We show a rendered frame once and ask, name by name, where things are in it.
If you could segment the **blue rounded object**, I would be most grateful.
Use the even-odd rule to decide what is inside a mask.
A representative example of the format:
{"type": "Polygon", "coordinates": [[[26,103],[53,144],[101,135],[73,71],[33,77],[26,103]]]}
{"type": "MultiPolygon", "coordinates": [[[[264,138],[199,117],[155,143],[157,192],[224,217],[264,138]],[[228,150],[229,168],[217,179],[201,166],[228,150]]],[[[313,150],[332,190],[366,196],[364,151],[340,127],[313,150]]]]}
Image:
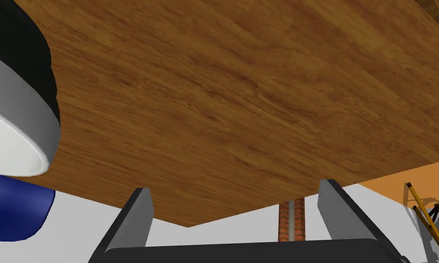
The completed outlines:
{"type": "Polygon", "coordinates": [[[35,235],[52,208],[56,191],[0,175],[0,242],[35,235]]]}

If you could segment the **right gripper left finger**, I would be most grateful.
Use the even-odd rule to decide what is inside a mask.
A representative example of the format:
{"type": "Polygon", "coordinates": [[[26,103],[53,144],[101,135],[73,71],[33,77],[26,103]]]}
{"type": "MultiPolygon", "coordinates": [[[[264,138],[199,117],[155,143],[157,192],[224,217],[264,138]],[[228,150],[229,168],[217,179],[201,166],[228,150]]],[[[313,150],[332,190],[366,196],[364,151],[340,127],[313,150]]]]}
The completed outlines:
{"type": "Polygon", "coordinates": [[[102,252],[114,248],[146,246],[153,217],[150,189],[135,189],[101,240],[102,252]]]}

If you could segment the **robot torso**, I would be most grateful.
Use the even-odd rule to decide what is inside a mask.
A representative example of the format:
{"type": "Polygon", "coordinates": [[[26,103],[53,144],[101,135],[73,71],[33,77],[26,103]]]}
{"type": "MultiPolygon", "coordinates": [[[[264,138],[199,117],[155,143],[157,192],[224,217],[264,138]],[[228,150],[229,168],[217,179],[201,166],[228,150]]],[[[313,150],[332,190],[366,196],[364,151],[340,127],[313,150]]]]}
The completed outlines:
{"type": "Polygon", "coordinates": [[[0,175],[45,173],[61,134],[48,43],[14,0],[0,0],[0,175]]]}

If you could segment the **yellow tripod stand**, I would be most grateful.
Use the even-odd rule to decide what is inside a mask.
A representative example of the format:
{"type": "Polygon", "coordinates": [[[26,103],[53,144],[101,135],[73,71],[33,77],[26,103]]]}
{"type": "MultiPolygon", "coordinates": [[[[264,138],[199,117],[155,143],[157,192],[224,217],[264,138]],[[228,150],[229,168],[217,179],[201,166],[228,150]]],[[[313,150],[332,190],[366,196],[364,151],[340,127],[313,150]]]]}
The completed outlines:
{"type": "Polygon", "coordinates": [[[428,212],[412,184],[406,183],[406,187],[416,201],[416,205],[412,207],[413,211],[439,247],[439,228],[435,224],[436,220],[439,219],[439,203],[434,204],[433,209],[428,212]]]}

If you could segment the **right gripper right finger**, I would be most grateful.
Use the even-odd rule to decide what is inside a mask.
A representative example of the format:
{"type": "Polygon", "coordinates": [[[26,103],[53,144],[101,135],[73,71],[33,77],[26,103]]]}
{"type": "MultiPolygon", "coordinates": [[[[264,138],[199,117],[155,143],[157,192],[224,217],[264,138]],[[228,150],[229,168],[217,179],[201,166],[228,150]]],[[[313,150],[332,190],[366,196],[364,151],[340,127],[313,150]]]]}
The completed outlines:
{"type": "Polygon", "coordinates": [[[380,229],[333,179],[320,181],[317,207],[332,239],[380,238],[380,229]]]}

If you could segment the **brown wooden table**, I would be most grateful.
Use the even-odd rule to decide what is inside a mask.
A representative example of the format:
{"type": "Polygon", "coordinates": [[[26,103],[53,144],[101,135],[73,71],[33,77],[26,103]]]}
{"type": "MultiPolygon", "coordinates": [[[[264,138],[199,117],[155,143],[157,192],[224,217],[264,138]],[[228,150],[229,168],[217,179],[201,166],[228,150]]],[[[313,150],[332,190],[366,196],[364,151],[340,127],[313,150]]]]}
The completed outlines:
{"type": "Polygon", "coordinates": [[[196,226],[439,162],[439,25],[414,0],[16,0],[62,136],[28,182],[196,226]]]}

